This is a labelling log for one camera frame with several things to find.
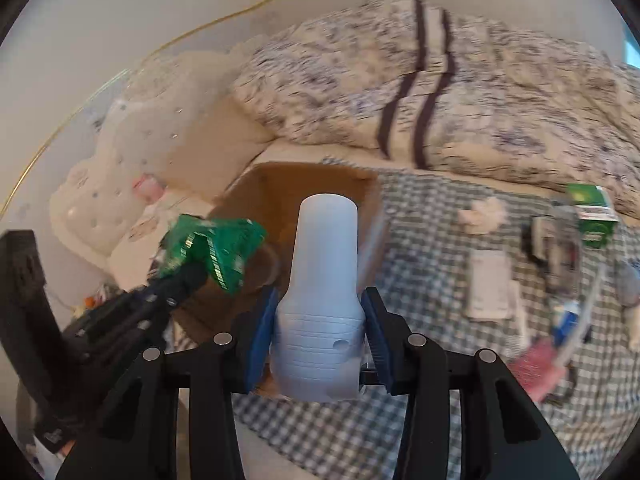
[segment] green box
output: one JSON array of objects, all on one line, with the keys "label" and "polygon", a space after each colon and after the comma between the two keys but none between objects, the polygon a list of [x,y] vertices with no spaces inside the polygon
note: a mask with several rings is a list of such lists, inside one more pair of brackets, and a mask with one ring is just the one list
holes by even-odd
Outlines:
[{"label": "green box", "polygon": [[578,215],[580,238],[586,247],[605,247],[620,221],[605,189],[593,184],[567,184]]}]

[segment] silver rivet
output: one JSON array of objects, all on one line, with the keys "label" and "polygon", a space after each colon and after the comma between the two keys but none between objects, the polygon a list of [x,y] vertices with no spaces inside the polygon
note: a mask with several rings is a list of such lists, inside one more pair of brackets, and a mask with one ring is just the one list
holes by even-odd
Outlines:
[{"label": "silver rivet", "polygon": [[160,350],[155,346],[151,348],[147,348],[144,352],[142,352],[142,358],[145,361],[155,361],[160,357]]},{"label": "silver rivet", "polygon": [[478,354],[478,356],[485,363],[494,363],[495,362],[495,352],[493,350],[489,350],[488,348],[485,348],[485,349],[481,350],[480,353]]},{"label": "silver rivet", "polygon": [[411,334],[406,340],[411,346],[425,346],[427,344],[427,338],[422,334]]},{"label": "silver rivet", "polygon": [[219,332],[215,336],[213,336],[213,342],[216,345],[228,345],[233,341],[231,334],[229,332]]}]

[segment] green wrapper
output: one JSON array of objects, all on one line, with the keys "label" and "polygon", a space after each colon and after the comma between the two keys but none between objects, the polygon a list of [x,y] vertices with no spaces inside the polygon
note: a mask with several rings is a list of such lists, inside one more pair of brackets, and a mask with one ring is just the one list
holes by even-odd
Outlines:
[{"label": "green wrapper", "polygon": [[223,290],[234,294],[242,287],[246,261],[265,236],[264,228],[248,219],[180,215],[164,238],[166,254],[158,277],[173,274],[182,264],[201,262]]}]

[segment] white plastic bottle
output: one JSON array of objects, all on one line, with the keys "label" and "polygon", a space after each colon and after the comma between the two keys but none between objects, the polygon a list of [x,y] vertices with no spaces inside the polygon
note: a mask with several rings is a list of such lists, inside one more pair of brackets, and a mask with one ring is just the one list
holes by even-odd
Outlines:
[{"label": "white plastic bottle", "polygon": [[271,373],[283,395],[314,402],[358,395],[365,316],[357,260],[356,205],[334,194],[306,198],[271,346]]}]

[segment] gingham fabric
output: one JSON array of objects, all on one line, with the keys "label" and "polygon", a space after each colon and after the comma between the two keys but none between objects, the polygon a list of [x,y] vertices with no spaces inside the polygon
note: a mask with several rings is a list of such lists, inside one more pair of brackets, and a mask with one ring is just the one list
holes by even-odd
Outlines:
[{"label": "gingham fabric", "polygon": [[[389,311],[401,314],[414,332],[444,349],[473,354],[489,347],[506,360],[516,335],[514,320],[474,322],[464,314],[468,252],[505,250],[511,257],[513,279],[521,285],[530,329],[549,334],[543,278],[521,250],[523,227],[532,216],[549,211],[549,200],[440,176],[382,171],[380,180],[390,237],[376,286]],[[457,211],[491,195],[506,203],[508,222],[492,234],[465,234]],[[640,230],[622,224],[607,249],[585,251],[583,291],[588,290],[597,264],[603,259],[609,264],[594,307],[592,339],[574,354],[577,385],[568,401],[562,407],[540,407],[582,480],[598,477],[640,416],[640,360],[626,348],[614,288],[614,263],[625,251],[628,256],[640,256]],[[184,341],[178,342],[179,348],[184,346]],[[561,383],[554,393],[562,396],[568,388],[568,383]],[[405,406],[405,397],[388,396],[382,386],[368,386],[359,400],[332,404],[234,397],[237,420],[291,462],[331,480],[390,479]],[[447,477],[455,479],[460,476],[461,459],[456,392],[450,396],[450,414]]]}]

